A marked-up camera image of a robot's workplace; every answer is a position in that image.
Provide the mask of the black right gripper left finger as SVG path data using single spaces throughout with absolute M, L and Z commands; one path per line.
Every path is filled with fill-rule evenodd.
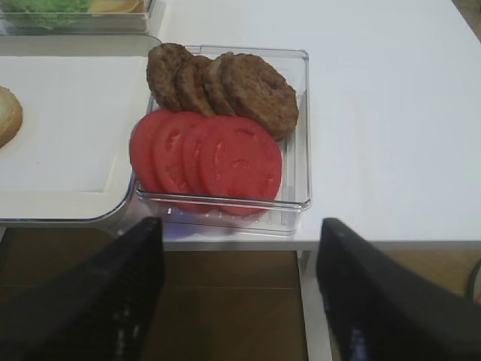
M 3 360 L 140 360 L 165 282 L 147 217 L 72 270 L 1 306 Z

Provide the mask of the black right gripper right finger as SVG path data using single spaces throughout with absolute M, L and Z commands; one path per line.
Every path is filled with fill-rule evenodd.
M 480 306 L 420 277 L 337 218 L 320 231 L 317 283 L 342 360 L 478 360 Z

